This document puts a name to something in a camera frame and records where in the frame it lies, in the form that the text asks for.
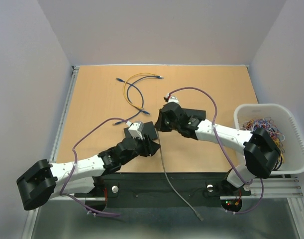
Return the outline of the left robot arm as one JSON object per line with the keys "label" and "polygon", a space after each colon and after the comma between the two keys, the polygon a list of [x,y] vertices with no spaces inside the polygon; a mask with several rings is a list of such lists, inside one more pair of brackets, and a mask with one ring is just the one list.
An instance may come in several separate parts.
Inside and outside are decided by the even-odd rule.
{"label": "left robot arm", "polygon": [[153,156],[159,148],[158,143],[145,135],[142,139],[124,138],[98,155],[75,162],[38,160],[16,181],[23,208],[30,211],[51,198],[75,193],[98,196],[103,192],[103,183],[95,177],[113,174],[138,156]]}

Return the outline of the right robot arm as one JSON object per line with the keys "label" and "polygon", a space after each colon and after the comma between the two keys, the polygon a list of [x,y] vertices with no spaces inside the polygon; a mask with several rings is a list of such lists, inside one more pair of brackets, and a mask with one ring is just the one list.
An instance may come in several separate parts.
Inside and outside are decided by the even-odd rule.
{"label": "right robot arm", "polygon": [[178,103],[170,102],[159,109],[155,128],[160,132],[177,131],[186,138],[217,143],[244,156],[244,163],[232,166],[221,188],[233,194],[255,178],[267,179],[281,151],[263,128],[243,131],[215,124],[204,116],[190,115]]}

